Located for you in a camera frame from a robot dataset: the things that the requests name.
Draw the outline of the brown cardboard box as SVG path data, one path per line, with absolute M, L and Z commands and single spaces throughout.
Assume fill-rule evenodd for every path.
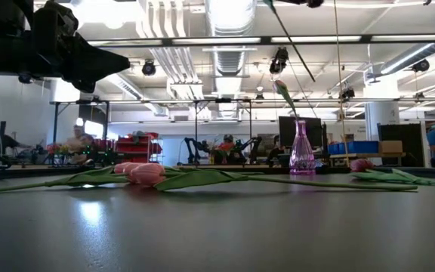
M 379 142 L 379 153 L 402 153 L 403 152 L 403 142 L 402 141 L 380 141 Z

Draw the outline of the black standing panel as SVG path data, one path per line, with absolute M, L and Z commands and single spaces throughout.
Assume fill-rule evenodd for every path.
M 384 165 L 405 167 L 424 167 L 424 147 L 421 126 L 419 124 L 382 125 L 377 124 L 380 141 L 402 141 L 402 158 L 385 158 Z

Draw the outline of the purple glass vase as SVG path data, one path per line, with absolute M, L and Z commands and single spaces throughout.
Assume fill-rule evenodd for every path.
M 295 121 L 295 139 L 292 144 L 289 160 L 291 175 L 313 175 L 316 163 L 312 147 L 306 135 L 306 122 L 297 119 Z

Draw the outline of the wooden background table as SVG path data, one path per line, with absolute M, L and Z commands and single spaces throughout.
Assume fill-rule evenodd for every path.
M 344 158 L 402 158 L 406 153 L 348 153 L 348 154 L 335 154 L 330 155 L 330 159 L 344 159 Z

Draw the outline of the black computer monitor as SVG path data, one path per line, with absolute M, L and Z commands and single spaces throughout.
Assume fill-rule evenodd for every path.
M 317 118 L 299 118 L 299 120 L 304 120 L 305 131 L 313 149 L 322 146 L 322 122 L 321 119 Z M 280 143 L 283 146 L 290 147 L 295 139 L 296 126 L 295 117 L 292 116 L 280 116 L 279 117 L 279 136 Z

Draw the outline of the black table mat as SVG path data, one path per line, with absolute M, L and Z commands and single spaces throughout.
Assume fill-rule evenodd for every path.
M 435 271 L 435 187 L 22 184 L 0 180 L 0 272 Z

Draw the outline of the red storage bin rack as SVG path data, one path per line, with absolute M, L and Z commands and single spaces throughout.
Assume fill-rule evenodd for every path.
M 162 141 L 157 133 L 136 131 L 119 138 L 114 145 L 117 162 L 161 163 Z

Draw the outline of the dark red artificial tulip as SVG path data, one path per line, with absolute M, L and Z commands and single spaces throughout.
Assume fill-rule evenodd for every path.
M 391 172 L 375 170 L 375 165 L 367 159 L 356 159 L 350 163 L 351 175 L 363 181 L 374 181 L 395 184 L 414 184 L 435 186 L 435 181 L 420 178 L 393 168 Z
M 296 184 L 310 187 L 331 187 L 357 190 L 384 190 L 384 191 L 413 191 L 415 185 L 362 185 L 362 184 L 334 184 L 314 181 L 290 181 L 281 178 L 267 178 L 261 175 L 245 175 L 242 172 L 226 172 L 221 170 L 186 170 L 166 168 L 163 165 L 147 163 L 139 165 L 129 172 L 132 183 L 154 187 L 158 191 L 184 189 L 187 187 L 200 187 L 214 184 L 223 184 L 239 181 L 260 181 L 279 184 Z

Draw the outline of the blue storage bins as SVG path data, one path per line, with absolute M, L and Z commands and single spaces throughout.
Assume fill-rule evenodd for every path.
M 328 145 L 330 155 L 342 155 L 348 153 L 379 153 L 378 141 L 349 141 Z

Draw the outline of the light pink artificial tulip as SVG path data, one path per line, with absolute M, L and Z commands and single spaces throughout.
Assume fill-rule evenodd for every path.
M 129 179 L 129 172 L 139 166 L 139 163 L 125 162 L 115 166 L 108 166 L 105 168 L 89 170 L 81 172 L 68 178 L 60 178 L 54 181 L 45 181 L 37 184 L 24 184 L 13 187 L 0 188 L 0 193 L 25 190 L 37 187 L 84 187 L 85 185 L 100 186 L 104 184 L 127 184 Z
M 278 12 L 277 12 L 275 6 L 274 6 L 274 0 L 262 0 L 262 1 L 263 1 L 263 2 L 264 2 L 264 3 L 265 3 L 265 4 L 270 8 L 270 10 L 271 10 L 272 13 L 274 14 L 275 18 L 278 20 L 278 23 L 279 23 L 279 25 L 281 26 L 282 31 L 285 33 L 285 36 L 287 37 L 287 39 L 288 39 L 290 45 L 293 47 L 293 49 L 294 49 L 296 55 L 297 55 L 298 58 L 300 59 L 301 64 L 303 65 L 303 67 L 304 67 L 305 70 L 307 71 L 307 73 L 308 73 L 309 77 L 311 78 L 311 80 L 312 80 L 313 82 L 315 82 L 315 81 L 316 81 L 316 80 L 315 80 L 315 77 L 314 77 L 313 74 L 311 73 L 311 71 L 310 71 L 308 65 L 306 64 L 304 58 L 302 57 L 300 51 L 298 50 L 298 48 L 297 48 L 297 46 L 296 46 L 296 44 L 292 41 L 292 38 L 291 38 L 290 34 L 288 33 L 288 30 L 287 30 L 286 27 L 285 27 L 285 24 L 282 22 L 282 19 L 281 19 L 281 17 L 279 16 L 279 14 L 278 14 Z
M 280 94 L 282 96 L 282 98 L 286 101 L 286 103 L 291 107 L 292 112 L 293 112 L 293 116 L 294 116 L 295 120 L 298 121 L 298 114 L 296 112 L 295 102 L 293 101 L 293 99 L 291 98 L 291 96 L 288 92 L 287 85 L 281 80 L 275 80 L 273 82 L 273 90 L 276 93 Z

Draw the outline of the black background rig frame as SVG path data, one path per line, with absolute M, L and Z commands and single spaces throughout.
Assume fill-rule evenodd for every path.
M 53 153 L 50 153 L 48 157 L 51 159 L 51 166 L 55 167 L 55 147 L 57 141 L 57 127 L 58 127 L 58 117 L 59 115 L 70 105 L 84 105 L 84 106 L 98 106 L 105 105 L 105 118 L 103 121 L 103 143 L 104 148 L 107 146 L 107 134 L 108 134 L 108 125 L 109 125 L 109 111 L 110 111 L 110 102 L 108 100 L 101 100 L 100 98 L 92 98 L 91 100 L 76 100 L 76 101 L 51 101 L 50 105 L 54 105 L 54 124 L 53 124 L 53 134 L 52 134 L 52 142 L 51 147 L 53 148 Z
M 219 97 L 219 98 L 215 98 L 215 99 L 194 100 L 193 103 L 194 103 L 194 111 L 195 111 L 195 114 L 194 114 L 194 138 L 196 141 L 199 139 L 198 138 L 199 114 L 210 103 L 213 103 L 213 104 L 233 104 L 236 107 L 238 107 L 239 105 L 247 104 L 248 107 L 246 108 L 246 110 L 248 111 L 248 114 L 249 114 L 249 130 L 250 130 L 249 136 L 252 137 L 252 120 L 251 120 L 252 104 L 253 104 L 252 99 Z

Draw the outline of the black overhead frame beam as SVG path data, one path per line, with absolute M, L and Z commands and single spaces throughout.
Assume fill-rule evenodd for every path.
M 291 36 L 296 45 L 361 44 L 416 44 L 435 42 L 435 33 L 425 34 L 368 34 L 341 36 Z M 151 47 L 205 47 L 205 46 L 268 46 L 290 45 L 286 36 L 232 36 L 147 38 L 147 39 L 95 39 L 88 42 L 98 48 L 151 48 Z

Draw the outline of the white round column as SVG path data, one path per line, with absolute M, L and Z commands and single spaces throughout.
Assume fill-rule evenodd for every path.
M 400 122 L 398 98 L 400 92 L 395 75 L 370 80 L 363 89 L 364 98 L 380 98 L 365 104 L 366 140 L 379 141 L 379 125 L 397 125 Z

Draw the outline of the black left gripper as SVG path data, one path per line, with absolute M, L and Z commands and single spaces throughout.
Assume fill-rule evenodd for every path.
M 130 67 L 127 57 L 95 48 L 76 30 L 79 20 L 70 8 L 47 0 L 32 18 L 32 50 L 38 56 L 32 75 L 60 77 L 84 93 L 96 82 Z

